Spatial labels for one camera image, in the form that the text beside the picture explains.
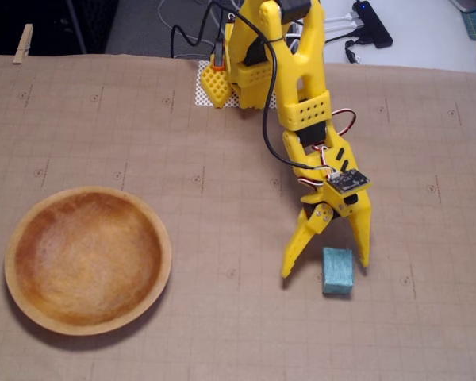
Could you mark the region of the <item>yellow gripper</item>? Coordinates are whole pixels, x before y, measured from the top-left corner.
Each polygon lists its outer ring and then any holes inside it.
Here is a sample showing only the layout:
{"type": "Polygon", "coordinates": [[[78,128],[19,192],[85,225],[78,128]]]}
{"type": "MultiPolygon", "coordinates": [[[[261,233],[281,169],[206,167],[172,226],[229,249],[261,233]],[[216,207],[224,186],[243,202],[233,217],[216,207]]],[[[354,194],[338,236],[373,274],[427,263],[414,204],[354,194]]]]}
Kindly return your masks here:
{"type": "Polygon", "coordinates": [[[284,251],[282,277],[290,275],[307,244],[326,229],[333,214],[347,217],[359,261],[362,267],[369,267],[371,202],[367,188],[371,181],[359,171],[349,143],[342,137],[332,137],[314,144],[307,152],[301,139],[292,137],[291,159],[306,166],[295,167],[294,174],[312,191],[301,198],[297,226],[284,251]]]}

